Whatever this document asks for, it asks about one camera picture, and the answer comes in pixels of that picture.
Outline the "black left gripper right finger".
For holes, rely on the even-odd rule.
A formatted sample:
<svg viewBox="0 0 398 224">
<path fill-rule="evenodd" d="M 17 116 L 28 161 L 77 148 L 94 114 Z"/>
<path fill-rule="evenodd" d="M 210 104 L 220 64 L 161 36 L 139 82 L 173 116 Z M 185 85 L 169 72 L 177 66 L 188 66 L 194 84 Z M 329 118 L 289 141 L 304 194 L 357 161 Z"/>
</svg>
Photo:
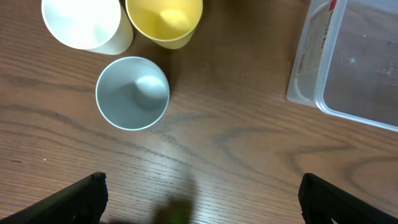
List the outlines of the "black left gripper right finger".
<svg viewBox="0 0 398 224">
<path fill-rule="evenodd" d="M 303 175 L 298 200 L 305 223 L 391 223 L 393 217 L 315 174 Z"/>
</svg>

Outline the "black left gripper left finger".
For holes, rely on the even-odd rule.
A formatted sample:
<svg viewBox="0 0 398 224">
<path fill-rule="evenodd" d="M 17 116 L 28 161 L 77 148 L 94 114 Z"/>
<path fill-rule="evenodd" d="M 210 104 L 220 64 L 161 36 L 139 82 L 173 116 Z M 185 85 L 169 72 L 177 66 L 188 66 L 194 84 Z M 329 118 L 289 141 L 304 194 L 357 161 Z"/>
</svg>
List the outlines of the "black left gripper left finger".
<svg viewBox="0 0 398 224">
<path fill-rule="evenodd" d="M 95 172 L 1 219 L 1 224 L 99 223 L 107 202 L 106 174 Z"/>
</svg>

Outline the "grey plastic cup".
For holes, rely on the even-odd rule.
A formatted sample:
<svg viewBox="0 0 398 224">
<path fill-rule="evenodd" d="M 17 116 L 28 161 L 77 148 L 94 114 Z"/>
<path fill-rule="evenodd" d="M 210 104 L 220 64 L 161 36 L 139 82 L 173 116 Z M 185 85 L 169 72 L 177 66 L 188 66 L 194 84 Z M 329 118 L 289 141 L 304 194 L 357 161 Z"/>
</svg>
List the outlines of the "grey plastic cup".
<svg viewBox="0 0 398 224">
<path fill-rule="evenodd" d="M 158 122 L 170 101 L 170 87 L 162 69 L 143 57 L 123 57 L 98 77 L 96 104 L 103 118 L 126 131 L 140 131 Z"/>
</svg>

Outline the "white plastic cup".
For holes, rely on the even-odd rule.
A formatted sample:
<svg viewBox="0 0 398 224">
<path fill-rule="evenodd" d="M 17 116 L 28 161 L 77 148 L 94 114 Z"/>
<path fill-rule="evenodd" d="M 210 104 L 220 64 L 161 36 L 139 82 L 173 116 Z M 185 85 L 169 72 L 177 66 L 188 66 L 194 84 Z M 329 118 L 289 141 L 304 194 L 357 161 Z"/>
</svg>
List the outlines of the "white plastic cup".
<svg viewBox="0 0 398 224">
<path fill-rule="evenodd" d="M 118 0 L 42 0 L 41 11 L 49 32 L 73 49 L 118 55 L 134 38 Z"/>
</svg>

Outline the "yellow plastic cup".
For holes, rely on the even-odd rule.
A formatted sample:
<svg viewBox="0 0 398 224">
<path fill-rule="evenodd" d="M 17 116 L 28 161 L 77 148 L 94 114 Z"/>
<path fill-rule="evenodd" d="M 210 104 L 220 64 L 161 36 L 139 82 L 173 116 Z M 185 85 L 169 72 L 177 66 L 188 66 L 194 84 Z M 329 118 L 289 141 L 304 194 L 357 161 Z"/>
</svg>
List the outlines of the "yellow plastic cup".
<svg viewBox="0 0 398 224">
<path fill-rule="evenodd" d="M 203 0 L 126 0 L 134 27 L 166 49 L 180 49 L 192 38 L 203 12 Z"/>
</svg>

